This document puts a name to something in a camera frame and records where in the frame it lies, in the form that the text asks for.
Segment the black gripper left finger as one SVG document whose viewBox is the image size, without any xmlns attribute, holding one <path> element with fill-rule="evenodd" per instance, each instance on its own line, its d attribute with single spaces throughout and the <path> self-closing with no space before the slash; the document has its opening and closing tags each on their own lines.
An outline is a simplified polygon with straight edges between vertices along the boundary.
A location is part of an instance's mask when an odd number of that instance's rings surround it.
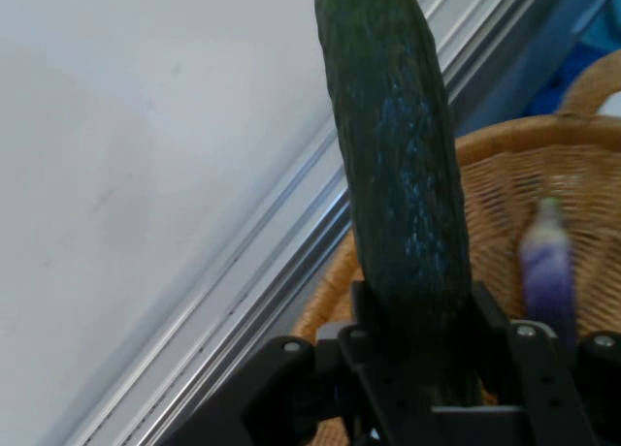
<svg viewBox="0 0 621 446">
<path fill-rule="evenodd" d="M 340 418 L 356 444 L 372 429 L 403 445 L 397 423 L 415 396 L 389 352 L 378 301 L 363 281 L 350 296 L 355 320 L 310 343 L 297 336 L 266 342 L 169 433 L 167 445 L 307 445 L 321 423 Z"/>
</svg>

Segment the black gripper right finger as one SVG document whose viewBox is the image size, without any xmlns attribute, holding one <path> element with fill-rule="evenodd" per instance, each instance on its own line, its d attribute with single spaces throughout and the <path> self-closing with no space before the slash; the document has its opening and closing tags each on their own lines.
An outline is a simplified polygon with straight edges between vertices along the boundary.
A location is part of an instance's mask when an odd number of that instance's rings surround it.
<svg viewBox="0 0 621 446">
<path fill-rule="evenodd" d="M 480 282 L 469 311 L 476 370 L 497 399 L 474 414 L 471 444 L 619 444 L 618 333 L 594 332 L 567 349 L 542 323 L 509 320 Z"/>
</svg>

